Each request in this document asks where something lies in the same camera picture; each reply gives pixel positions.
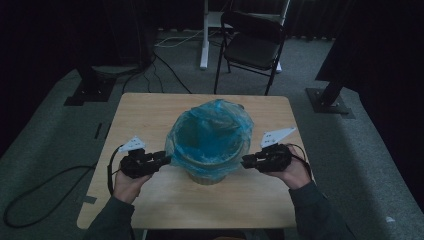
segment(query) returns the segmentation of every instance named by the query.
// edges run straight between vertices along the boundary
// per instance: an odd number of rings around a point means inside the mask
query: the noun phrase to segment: person's right hand
[[[293,155],[300,157],[293,146],[289,145],[288,148]],[[281,179],[290,189],[293,190],[305,186],[312,180],[309,177],[308,171],[303,163],[300,162],[299,159],[293,157],[290,165],[284,171],[267,172],[264,174]]]

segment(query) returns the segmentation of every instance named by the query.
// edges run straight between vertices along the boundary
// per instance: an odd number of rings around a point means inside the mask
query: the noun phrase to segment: chair backrest
[[[225,25],[248,36],[271,41],[275,44],[284,42],[286,33],[278,21],[273,21],[253,14],[237,11],[226,11],[221,16],[221,28]]]

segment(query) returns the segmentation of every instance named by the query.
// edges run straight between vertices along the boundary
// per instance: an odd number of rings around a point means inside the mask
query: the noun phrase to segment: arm
[[[298,156],[293,147],[289,149]],[[292,158],[284,171],[266,174],[281,179],[290,188],[300,236],[306,239],[355,239],[342,216],[318,190],[300,160]]]
[[[113,196],[97,215],[88,228],[84,240],[88,239],[124,239],[131,229],[131,205],[140,194],[143,184],[151,175],[137,179],[125,176],[121,171],[116,174]]]

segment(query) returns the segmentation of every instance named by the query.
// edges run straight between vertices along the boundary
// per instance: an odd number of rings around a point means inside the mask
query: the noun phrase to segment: person's left hand
[[[153,174],[132,179],[126,176],[122,171],[118,171],[115,177],[113,196],[123,202],[132,204],[135,198],[140,194],[143,184],[152,176]]]

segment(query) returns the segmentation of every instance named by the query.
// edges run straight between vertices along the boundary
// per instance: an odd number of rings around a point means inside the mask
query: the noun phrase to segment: wooden table
[[[147,143],[146,152],[164,150],[165,139],[177,118],[192,107],[214,99],[242,104],[252,118],[250,152],[260,151],[265,131],[297,127],[289,101],[279,96],[234,96],[198,94],[126,93],[122,96],[106,139],[78,227],[86,229],[102,210],[110,195],[106,166],[113,151],[134,135]],[[303,148],[298,130],[280,143]],[[113,169],[127,153],[115,156]],[[204,186],[193,182],[187,173],[170,165],[143,186],[133,203],[132,226],[141,229],[249,229],[294,227],[294,208],[288,188],[279,179],[255,169],[240,167],[218,184]]]

